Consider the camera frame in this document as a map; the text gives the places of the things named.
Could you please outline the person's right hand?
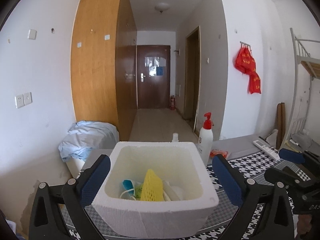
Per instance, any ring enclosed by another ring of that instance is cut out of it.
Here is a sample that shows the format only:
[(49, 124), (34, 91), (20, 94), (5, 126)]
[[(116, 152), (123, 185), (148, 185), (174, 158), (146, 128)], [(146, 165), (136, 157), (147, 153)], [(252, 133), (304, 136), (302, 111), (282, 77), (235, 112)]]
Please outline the person's right hand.
[(298, 215), (296, 239), (319, 239), (319, 217)]

